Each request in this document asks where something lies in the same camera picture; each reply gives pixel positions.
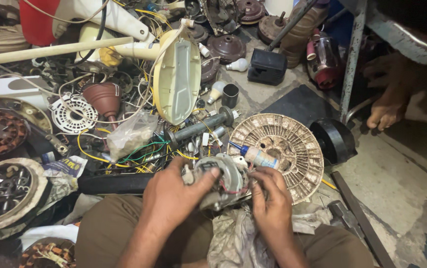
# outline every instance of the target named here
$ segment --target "transparent plastic bag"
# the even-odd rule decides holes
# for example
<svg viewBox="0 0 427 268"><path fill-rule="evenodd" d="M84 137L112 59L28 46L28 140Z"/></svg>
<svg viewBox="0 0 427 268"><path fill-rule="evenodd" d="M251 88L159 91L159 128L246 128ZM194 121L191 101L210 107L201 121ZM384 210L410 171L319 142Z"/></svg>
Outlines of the transparent plastic bag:
<svg viewBox="0 0 427 268"><path fill-rule="evenodd" d="M108 134L110 157L117 162L121 157L130 155L137 148L147 145L157 127L157 115L140 112L122 123Z"/></svg>

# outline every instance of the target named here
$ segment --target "oil bottle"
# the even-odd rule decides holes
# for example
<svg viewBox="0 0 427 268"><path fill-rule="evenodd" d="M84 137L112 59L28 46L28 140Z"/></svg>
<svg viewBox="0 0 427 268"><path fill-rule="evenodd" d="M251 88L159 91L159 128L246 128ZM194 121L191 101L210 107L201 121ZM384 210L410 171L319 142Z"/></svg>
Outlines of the oil bottle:
<svg viewBox="0 0 427 268"><path fill-rule="evenodd" d="M300 0L295 6L289 20L306 5L306 0ZM300 63L306 51L312 32L323 22L329 12L329 0L318 0L293 29L281 40L280 53L288 59L288 68L295 68Z"/></svg>

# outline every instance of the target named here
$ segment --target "plastic bottle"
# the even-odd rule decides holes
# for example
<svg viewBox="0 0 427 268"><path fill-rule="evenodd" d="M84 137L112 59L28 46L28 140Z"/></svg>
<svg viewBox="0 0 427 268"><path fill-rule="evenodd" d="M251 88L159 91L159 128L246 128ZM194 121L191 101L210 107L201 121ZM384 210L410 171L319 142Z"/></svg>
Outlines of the plastic bottle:
<svg viewBox="0 0 427 268"><path fill-rule="evenodd" d="M299 10L306 5L306 0L300 0L289 17L291 20ZM313 31L328 16L329 0L318 0L304 17L281 40L280 53L288 58L288 68L294 68L300 63L301 57L306 51L306 45Z"/></svg>
<svg viewBox="0 0 427 268"><path fill-rule="evenodd" d="M232 141L228 143L240 150L240 154L245 157L246 162L252 162L255 166L271 167L274 169L280 167L280 162L276 158L258 148L248 147L246 145L240 146Z"/></svg>

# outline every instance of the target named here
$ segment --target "cream plastic pole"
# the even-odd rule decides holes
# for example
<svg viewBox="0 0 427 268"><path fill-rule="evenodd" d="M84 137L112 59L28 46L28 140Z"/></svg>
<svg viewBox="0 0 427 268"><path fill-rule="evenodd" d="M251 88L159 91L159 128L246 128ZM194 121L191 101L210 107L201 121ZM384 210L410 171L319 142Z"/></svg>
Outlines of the cream plastic pole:
<svg viewBox="0 0 427 268"><path fill-rule="evenodd" d="M153 61L157 58L157 55L161 51L161 44L146 44L141 42L135 42L115 46L114 49L117 53L121 54L124 57L133 57L141 60Z"/></svg>
<svg viewBox="0 0 427 268"><path fill-rule="evenodd" d="M122 45L127 43L133 43L133 37L122 37L99 41L90 41L82 43L74 43L67 45L59 45L52 47L36 48L23 51L15 51L0 54L0 64L31 60L40 57L55 56L60 54L79 52L83 50L91 50L97 48L105 48L110 46Z"/></svg>

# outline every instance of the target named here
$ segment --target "metal screw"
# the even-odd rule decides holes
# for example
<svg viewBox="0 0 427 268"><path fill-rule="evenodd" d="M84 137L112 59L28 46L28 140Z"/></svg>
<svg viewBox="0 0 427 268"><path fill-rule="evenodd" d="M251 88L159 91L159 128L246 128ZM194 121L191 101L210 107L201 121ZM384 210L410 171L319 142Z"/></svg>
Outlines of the metal screw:
<svg viewBox="0 0 427 268"><path fill-rule="evenodd" d="M320 194L322 194L322 195L325 195L325 196L327 196L327 197L329 197L329 198L330 198L330 195L327 195L327 194L325 194L325 193L323 193L323 192L319 192L319 191L318 191L318 193L320 193Z"/></svg>

